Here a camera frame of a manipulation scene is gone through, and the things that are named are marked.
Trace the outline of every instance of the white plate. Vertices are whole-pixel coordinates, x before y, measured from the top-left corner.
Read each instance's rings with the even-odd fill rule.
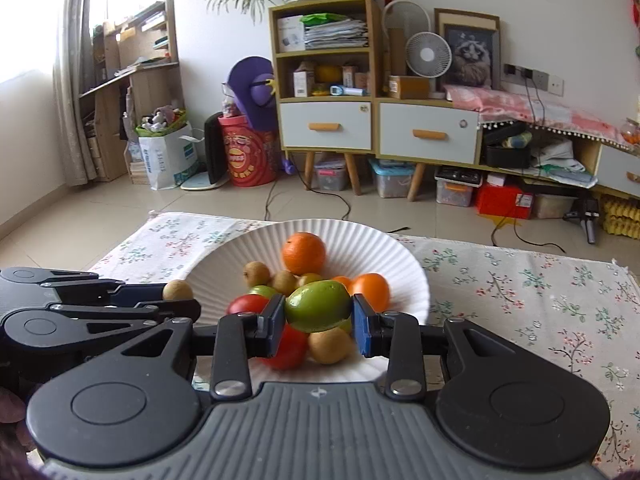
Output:
[[[415,257],[387,234],[366,225],[332,219],[279,222],[229,240],[205,256],[189,273],[187,281],[202,305],[200,324],[213,324],[225,315],[228,304],[246,294],[242,269],[248,262],[264,262],[274,273],[284,269],[280,248],[296,232],[318,235],[326,247],[321,274],[327,278],[354,278],[366,272],[385,277],[391,289],[391,306],[426,322],[429,313],[427,278]],[[249,361],[254,390],[263,381],[351,382],[373,381],[386,371],[388,359],[354,356],[335,365],[308,360],[297,370],[271,370],[257,359]]]

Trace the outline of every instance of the electrical cable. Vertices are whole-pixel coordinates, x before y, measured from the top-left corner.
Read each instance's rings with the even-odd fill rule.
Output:
[[[271,205],[271,202],[273,202],[273,199],[275,197],[271,197],[271,193],[273,193],[273,190],[276,187],[276,184],[278,183],[278,177],[280,176],[280,173],[276,173],[276,178],[273,181],[273,184],[271,184],[271,189],[269,190],[269,194],[267,195],[267,200],[265,200],[264,202],[264,221],[270,221],[271,220],[271,211],[269,211],[269,206]]]
[[[533,123],[534,123],[534,124],[536,124],[536,112],[535,112],[535,110],[534,110],[533,102],[531,101],[531,97],[530,97],[530,94],[529,94],[529,86],[527,85],[527,77],[526,77],[522,72],[520,72],[520,75],[521,75],[521,76],[522,76],[522,78],[524,79],[524,87],[525,87],[525,88],[526,88],[526,90],[527,90],[527,98],[529,99],[529,106],[531,107],[531,115],[532,115],[532,117],[533,117]],[[536,82],[535,82],[535,81],[533,81],[533,78],[531,79],[531,82],[533,83],[533,86],[534,86],[534,88],[536,89],[536,97],[538,98],[538,102],[540,102],[540,105],[542,106],[542,124],[541,124],[541,126],[542,126],[542,127],[544,127],[545,119],[546,119],[546,117],[545,117],[545,116],[546,116],[545,105],[543,104],[542,99],[540,99],[540,94],[538,93],[538,86],[536,85]],[[534,184],[535,184],[536,182],[540,182],[540,176],[542,176],[542,167],[540,166],[540,155],[538,155],[538,176],[537,176],[537,177],[536,177],[536,179],[533,181],[533,183],[534,183]],[[500,220],[500,221],[495,225],[494,230],[493,230],[493,231],[491,231],[491,243],[492,243],[492,245],[493,245],[494,247],[499,247],[499,246],[498,246],[498,244],[496,244],[496,242],[495,242],[495,233],[496,233],[496,231],[497,231],[500,227],[502,227],[502,225],[504,224],[504,221],[505,221],[507,218],[509,218],[509,217],[511,216],[511,214],[513,214],[513,213],[516,211],[516,208],[517,208],[518,206],[520,206],[520,203],[521,203],[521,201],[522,201],[522,199],[523,199],[523,198],[524,198],[524,194],[522,194],[522,195],[520,196],[520,198],[518,199],[518,201],[513,205],[513,209],[511,209],[511,211],[509,212],[509,214],[508,214],[508,215],[503,216],[503,217],[502,217],[502,220]],[[529,244],[529,245],[532,245],[532,246],[535,246],[535,247],[547,247],[547,246],[554,246],[554,247],[557,247],[558,249],[560,249],[564,254],[566,254],[566,251],[565,251],[561,246],[559,246],[558,244],[555,244],[555,243],[552,243],[552,242],[548,242],[548,243],[546,243],[546,244],[537,244],[537,243],[534,243],[534,242],[529,242],[528,240],[525,240],[524,238],[522,238],[522,237],[518,234],[518,232],[516,231],[516,221],[515,221],[515,219],[514,219],[514,221],[513,221],[513,234],[515,234],[515,235],[516,235],[516,238],[517,238],[518,240],[520,240],[521,242],[524,242],[524,243],[526,243],[526,244]]]
[[[411,230],[410,227],[401,227],[399,229],[394,229],[393,231],[386,231],[386,234],[392,235],[393,233],[399,233],[399,232],[402,232],[402,231],[410,231],[410,230]]]
[[[347,220],[349,218],[349,215],[351,214],[351,204],[349,202],[347,202],[343,197],[341,197],[338,194],[328,193],[328,192],[323,192],[323,191],[316,191],[315,189],[311,189],[311,186],[305,182],[304,178],[302,178],[302,175],[300,174],[300,170],[296,166],[296,161],[293,160],[293,158],[291,158],[289,160],[293,164],[293,167],[296,168],[296,173],[298,174],[298,178],[300,179],[300,182],[302,182],[302,184],[304,184],[304,186],[305,186],[305,188],[307,190],[309,190],[309,191],[311,191],[313,193],[316,193],[318,195],[337,196],[340,200],[342,200],[345,203],[345,205],[347,206],[347,212],[344,215],[342,215],[340,220]]]

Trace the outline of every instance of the cabinet leg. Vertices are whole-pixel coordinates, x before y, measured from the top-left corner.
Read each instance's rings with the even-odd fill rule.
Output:
[[[360,179],[358,178],[358,168],[353,153],[345,153],[344,160],[347,163],[347,171],[349,172],[349,180],[351,180],[351,189],[354,195],[361,195]]]
[[[420,189],[420,183],[422,182],[422,176],[424,175],[425,167],[426,164],[424,162],[418,162],[418,164],[415,165],[414,176],[411,179],[411,186],[409,187],[409,195],[407,195],[406,197],[409,202],[413,202],[416,195],[418,195],[418,190]]]
[[[315,152],[306,152],[305,157],[305,184],[307,190],[311,190],[311,182],[314,177],[314,156]]]

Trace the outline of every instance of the cat painting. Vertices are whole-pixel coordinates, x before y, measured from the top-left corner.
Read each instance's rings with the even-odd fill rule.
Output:
[[[445,83],[492,87],[492,31],[469,32],[461,27],[447,26],[446,41],[453,60],[445,75]]]

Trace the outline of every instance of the metal pivot bolt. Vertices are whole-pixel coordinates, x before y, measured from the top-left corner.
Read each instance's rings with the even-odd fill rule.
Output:
[[[419,394],[422,391],[422,386],[413,379],[398,379],[391,383],[391,391],[396,395],[409,396]]]
[[[246,384],[236,380],[220,381],[213,388],[213,391],[220,397],[237,397],[244,394],[245,390]]]

